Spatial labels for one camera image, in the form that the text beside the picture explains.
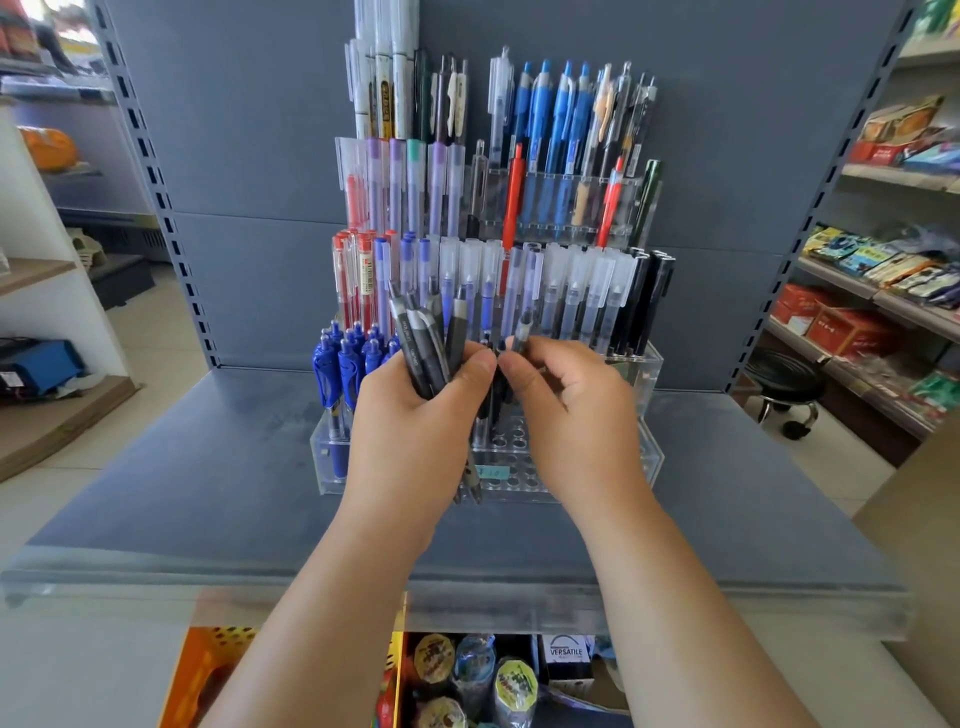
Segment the person's right arm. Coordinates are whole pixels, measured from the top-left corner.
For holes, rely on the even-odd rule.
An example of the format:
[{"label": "person's right arm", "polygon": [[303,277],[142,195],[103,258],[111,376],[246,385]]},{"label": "person's right arm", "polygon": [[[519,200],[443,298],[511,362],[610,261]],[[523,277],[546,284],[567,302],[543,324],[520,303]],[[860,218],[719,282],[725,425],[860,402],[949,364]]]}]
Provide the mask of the person's right arm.
[{"label": "person's right arm", "polygon": [[540,477],[587,544],[635,725],[817,725],[653,497],[631,387],[579,343],[532,337],[527,357],[500,367]]}]

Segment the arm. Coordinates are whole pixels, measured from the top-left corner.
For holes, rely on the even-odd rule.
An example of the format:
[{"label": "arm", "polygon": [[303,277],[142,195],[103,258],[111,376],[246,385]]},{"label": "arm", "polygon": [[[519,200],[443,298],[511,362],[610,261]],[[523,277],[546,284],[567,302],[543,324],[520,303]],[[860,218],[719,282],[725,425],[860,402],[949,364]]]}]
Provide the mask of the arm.
[{"label": "arm", "polygon": [[640,467],[634,393],[587,347],[533,337],[500,366],[531,451],[587,544],[636,725],[815,726]]},{"label": "arm", "polygon": [[364,379],[347,488],[297,575],[203,722],[204,728],[365,728],[407,577],[460,482],[492,352],[421,400],[402,356]]}]

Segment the floor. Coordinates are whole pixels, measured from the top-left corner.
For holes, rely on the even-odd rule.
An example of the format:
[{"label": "floor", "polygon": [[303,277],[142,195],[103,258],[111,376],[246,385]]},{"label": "floor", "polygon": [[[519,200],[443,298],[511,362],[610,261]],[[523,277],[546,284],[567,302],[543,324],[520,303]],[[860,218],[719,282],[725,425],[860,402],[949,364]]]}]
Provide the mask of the floor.
[{"label": "floor", "polygon": [[[154,277],[156,288],[108,312],[133,378],[143,389],[56,455],[0,483],[0,563],[207,371],[172,269],[155,266]],[[757,402],[748,403],[748,411],[756,413],[756,408]],[[786,417],[772,414],[764,429],[783,442],[797,465],[848,515],[893,472],[829,413],[821,415],[801,442],[780,435]],[[946,728],[879,642],[849,633],[824,634],[780,616],[753,617],[748,622],[824,726]],[[86,639],[78,643],[81,630]],[[59,615],[54,621],[43,615],[0,612],[0,699],[5,715],[19,717],[10,723],[17,726],[153,726],[181,634],[182,625],[177,623],[72,615]],[[118,660],[121,651],[126,652],[125,659]],[[79,677],[90,672],[91,661],[100,666],[96,689]],[[43,687],[51,681],[58,684],[56,691]],[[130,709],[121,712],[120,703]]]}]

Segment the black stool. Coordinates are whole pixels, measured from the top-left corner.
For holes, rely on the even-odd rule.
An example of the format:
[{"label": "black stool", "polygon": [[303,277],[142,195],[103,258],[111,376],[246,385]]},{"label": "black stool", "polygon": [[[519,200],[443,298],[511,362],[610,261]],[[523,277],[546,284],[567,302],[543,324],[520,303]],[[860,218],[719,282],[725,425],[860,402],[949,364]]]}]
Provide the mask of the black stool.
[{"label": "black stool", "polygon": [[801,404],[809,410],[804,422],[784,423],[783,436],[800,440],[810,434],[819,412],[817,400],[827,389],[827,379],[816,367],[789,354],[773,349],[757,347],[746,366],[747,374],[760,385],[763,405],[756,421],[763,423],[773,407],[777,412],[788,412],[790,407]]}]

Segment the orange bag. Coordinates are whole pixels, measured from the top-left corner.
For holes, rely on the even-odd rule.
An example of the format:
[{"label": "orange bag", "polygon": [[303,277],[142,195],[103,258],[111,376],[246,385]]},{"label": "orange bag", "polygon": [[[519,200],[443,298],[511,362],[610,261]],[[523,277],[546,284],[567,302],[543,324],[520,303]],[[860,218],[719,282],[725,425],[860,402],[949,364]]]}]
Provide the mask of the orange bag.
[{"label": "orange bag", "polygon": [[59,129],[20,127],[30,156],[40,172],[62,172],[79,160],[77,145]]}]

